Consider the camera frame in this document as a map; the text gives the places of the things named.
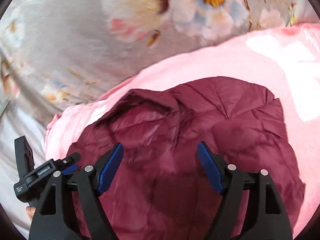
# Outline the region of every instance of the metal pin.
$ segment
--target metal pin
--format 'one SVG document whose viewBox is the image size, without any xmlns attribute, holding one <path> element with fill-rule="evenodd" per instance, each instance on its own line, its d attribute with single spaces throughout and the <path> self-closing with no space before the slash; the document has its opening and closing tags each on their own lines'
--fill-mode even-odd
<svg viewBox="0 0 320 240">
<path fill-rule="evenodd" d="M 55 171 L 55 172 L 53 173 L 53 176 L 54 176 L 55 178 L 59 177 L 60 175 L 61 175 L 61 171 Z"/>
<path fill-rule="evenodd" d="M 86 172 L 93 171 L 93 166 L 92 166 L 92 165 L 85 166 L 84 170 L 85 170 Z"/>
<path fill-rule="evenodd" d="M 265 170 L 265 169 L 262 169 L 262 170 L 260 171 L 260 173 L 261 173 L 263 176 L 267 176 L 267 175 L 269 174 L 269 172 L 268 172 L 267 170 Z"/>
<path fill-rule="evenodd" d="M 229 164 L 229 165 L 227 166 L 227 168 L 228 168 L 228 170 L 230 170 L 230 171 L 235 171 L 235 170 L 237 169 L 237 166 L 235 166 L 234 164 Z"/>
</svg>

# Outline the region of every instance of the pink blanket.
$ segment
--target pink blanket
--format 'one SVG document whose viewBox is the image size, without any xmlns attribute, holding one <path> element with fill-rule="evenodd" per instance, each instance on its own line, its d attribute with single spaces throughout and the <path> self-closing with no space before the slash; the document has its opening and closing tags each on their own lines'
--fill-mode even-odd
<svg viewBox="0 0 320 240">
<path fill-rule="evenodd" d="M 128 90 L 163 91 L 211 76 L 228 76 L 267 87 L 281 99 L 289 143 L 305 200 L 294 237 L 320 203 L 320 25 L 304 24 L 251 32 L 217 47 L 181 54 L 159 62 L 128 79 L 88 105 L 69 107 L 47 127 L 46 158 L 64 158 L 86 126 L 103 116 Z"/>
</svg>

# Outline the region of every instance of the blue rubber pad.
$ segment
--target blue rubber pad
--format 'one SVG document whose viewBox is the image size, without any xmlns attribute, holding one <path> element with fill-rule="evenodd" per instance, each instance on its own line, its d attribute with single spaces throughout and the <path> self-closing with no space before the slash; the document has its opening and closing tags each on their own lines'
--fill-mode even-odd
<svg viewBox="0 0 320 240">
<path fill-rule="evenodd" d="M 122 158 L 123 158 L 123 146 L 121 144 L 118 144 L 118 146 L 110 156 L 108 162 L 106 163 L 106 165 L 104 166 L 104 168 L 99 174 L 98 187 L 97 187 L 97 193 L 99 195 L 102 195 L 102 193 L 109 190 L 111 183 L 113 181 L 113 178 L 115 177 L 116 172 L 120 166 Z"/>
<path fill-rule="evenodd" d="M 73 164 L 73 165 L 71 165 L 70 167 L 64 169 L 64 170 L 62 171 L 62 174 L 63 174 L 63 175 L 69 175 L 69 174 L 72 174 L 72 173 L 76 172 L 77 169 L 78 169 L 78 165 Z"/>
<path fill-rule="evenodd" d="M 198 157 L 213 189 L 220 194 L 224 191 L 219 168 L 202 142 L 198 143 Z"/>
</svg>

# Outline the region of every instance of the maroon jacket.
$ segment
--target maroon jacket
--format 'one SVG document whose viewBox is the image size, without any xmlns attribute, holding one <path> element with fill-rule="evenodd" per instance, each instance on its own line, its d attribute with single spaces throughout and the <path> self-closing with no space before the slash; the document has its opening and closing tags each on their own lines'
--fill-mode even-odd
<svg viewBox="0 0 320 240">
<path fill-rule="evenodd" d="M 305 187 L 280 100 L 256 84 L 212 77 L 163 92 L 130 90 L 84 130 L 68 154 L 79 152 L 84 166 L 116 142 L 123 144 L 124 159 L 100 198 L 120 240 L 201 240 L 221 200 L 197 158 L 201 140 L 243 171 L 267 169 L 295 225 Z M 75 206 L 88 234 L 78 201 Z"/>
</svg>

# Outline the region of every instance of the burgundy puffer jacket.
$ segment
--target burgundy puffer jacket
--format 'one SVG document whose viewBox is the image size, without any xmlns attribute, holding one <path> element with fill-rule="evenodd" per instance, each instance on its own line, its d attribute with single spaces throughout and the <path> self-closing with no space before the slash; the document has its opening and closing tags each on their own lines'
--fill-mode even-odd
<svg viewBox="0 0 320 240">
<path fill-rule="evenodd" d="M 134 89 L 94 124 L 68 154 L 94 164 L 116 142 L 124 159 L 100 200 L 120 240 L 202 240 L 221 196 L 197 158 L 197 144 L 243 171 L 267 169 L 292 227 L 304 184 L 288 143 L 279 99 L 265 87 L 227 77 L 192 81 L 163 92 Z M 234 233 L 241 230 L 243 204 Z M 88 234 L 79 203 L 77 217 Z"/>
</svg>

